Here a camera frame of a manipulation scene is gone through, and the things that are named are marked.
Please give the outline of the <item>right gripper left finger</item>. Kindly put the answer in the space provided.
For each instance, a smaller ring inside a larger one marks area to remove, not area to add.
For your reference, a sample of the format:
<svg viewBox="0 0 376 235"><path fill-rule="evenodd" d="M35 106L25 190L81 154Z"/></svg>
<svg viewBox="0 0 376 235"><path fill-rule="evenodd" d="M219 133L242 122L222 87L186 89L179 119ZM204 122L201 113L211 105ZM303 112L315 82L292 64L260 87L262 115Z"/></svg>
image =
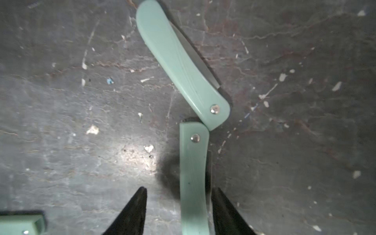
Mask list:
<svg viewBox="0 0 376 235"><path fill-rule="evenodd" d="M142 235L146 205L147 189L140 187L103 235Z"/></svg>

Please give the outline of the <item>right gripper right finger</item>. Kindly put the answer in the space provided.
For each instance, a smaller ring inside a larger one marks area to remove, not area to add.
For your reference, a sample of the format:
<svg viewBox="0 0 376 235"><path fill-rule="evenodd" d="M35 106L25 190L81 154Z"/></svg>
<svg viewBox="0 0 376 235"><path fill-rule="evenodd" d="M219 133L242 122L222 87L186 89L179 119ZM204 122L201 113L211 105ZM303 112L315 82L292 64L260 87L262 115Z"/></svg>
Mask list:
<svg viewBox="0 0 376 235"><path fill-rule="evenodd" d="M220 188L211 194L216 235L257 235Z"/></svg>

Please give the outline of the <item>teal fruit knife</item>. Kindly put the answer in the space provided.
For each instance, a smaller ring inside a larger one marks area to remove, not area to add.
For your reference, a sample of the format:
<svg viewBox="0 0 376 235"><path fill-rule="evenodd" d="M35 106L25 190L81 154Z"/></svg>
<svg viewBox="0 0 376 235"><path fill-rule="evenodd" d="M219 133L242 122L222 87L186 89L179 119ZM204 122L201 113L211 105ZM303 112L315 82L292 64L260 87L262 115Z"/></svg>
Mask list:
<svg viewBox="0 0 376 235"><path fill-rule="evenodd" d="M1 215L1 235L42 235L45 231L42 214Z"/></svg>
<svg viewBox="0 0 376 235"><path fill-rule="evenodd" d="M180 203L183 235L209 235L206 165L209 131L200 122L180 123Z"/></svg>
<svg viewBox="0 0 376 235"><path fill-rule="evenodd" d="M185 35L157 1L143 1L136 23L146 46L206 127L212 131L230 115L220 84Z"/></svg>

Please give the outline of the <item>teal fruit knife bottom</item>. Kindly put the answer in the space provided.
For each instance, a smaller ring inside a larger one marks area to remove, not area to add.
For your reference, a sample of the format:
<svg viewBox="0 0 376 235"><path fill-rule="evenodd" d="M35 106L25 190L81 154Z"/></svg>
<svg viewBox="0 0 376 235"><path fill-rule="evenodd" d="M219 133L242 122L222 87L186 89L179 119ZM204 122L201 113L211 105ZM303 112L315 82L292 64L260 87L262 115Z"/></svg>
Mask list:
<svg viewBox="0 0 376 235"><path fill-rule="evenodd" d="M42 235L45 231L42 214L1 215L1 235Z"/></svg>

